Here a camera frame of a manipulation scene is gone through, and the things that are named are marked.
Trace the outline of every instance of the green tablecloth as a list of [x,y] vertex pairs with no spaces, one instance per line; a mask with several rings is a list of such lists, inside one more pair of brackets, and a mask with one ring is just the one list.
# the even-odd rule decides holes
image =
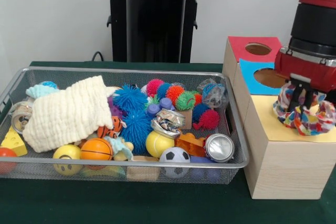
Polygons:
[[[220,64],[32,62],[32,66],[221,72]],[[320,200],[252,200],[228,186],[0,179],[1,223],[336,223],[336,170]]]

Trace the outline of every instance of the orange block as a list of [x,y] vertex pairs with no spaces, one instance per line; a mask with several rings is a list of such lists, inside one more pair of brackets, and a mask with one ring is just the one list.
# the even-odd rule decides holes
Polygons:
[[175,140],[175,146],[184,149],[190,155],[196,157],[205,157],[205,150],[203,143],[205,137],[195,138],[192,133],[181,134],[178,139]]

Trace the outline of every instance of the soccer ball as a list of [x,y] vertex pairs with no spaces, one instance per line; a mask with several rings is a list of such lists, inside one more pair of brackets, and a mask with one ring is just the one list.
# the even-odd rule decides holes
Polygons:
[[[190,158],[187,152],[179,147],[171,147],[166,149],[161,157],[160,162],[169,162],[169,163],[190,163]],[[183,178],[189,168],[181,167],[165,167],[163,174],[168,178]]]

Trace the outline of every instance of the yellow ball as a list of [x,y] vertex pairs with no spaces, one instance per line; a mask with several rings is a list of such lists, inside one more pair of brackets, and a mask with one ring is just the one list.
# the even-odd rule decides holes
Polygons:
[[[53,158],[61,159],[80,159],[80,148],[73,144],[63,145],[58,148]],[[64,176],[71,176],[78,173],[83,166],[82,165],[70,165],[70,164],[54,164],[55,170]]]
[[174,147],[172,138],[163,136],[155,131],[152,131],[146,139],[146,149],[153,157],[159,158],[161,154],[168,148]]

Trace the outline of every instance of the blue spiky ball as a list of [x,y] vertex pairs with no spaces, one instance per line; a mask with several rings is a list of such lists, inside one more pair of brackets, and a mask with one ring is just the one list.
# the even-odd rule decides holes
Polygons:
[[151,118],[145,111],[132,110],[123,118],[127,124],[121,132],[125,142],[131,142],[134,145],[133,154],[140,155],[146,152],[146,139],[152,131]]
[[158,91],[157,91],[157,98],[159,99],[159,100],[161,100],[162,98],[165,98],[166,97],[166,92],[167,92],[167,90],[168,90],[168,88],[171,86],[171,84],[170,83],[167,83],[167,82],[165,82],[164,84],[161,84],[160,86],[159,86],[159,88],[157,89]]
[[200,104],[196,105],[194,107],[194,110],[193,110],[193,123],[198,123],[201,115],[209,109],[210,109],[210,107],[203,104],[203,103],[200,103]]
[[147,96],[139,88],[130,85],[122,86],[122,89],[117,90],[113,97],[113,104],[126,112],[144,110],[146,103]]

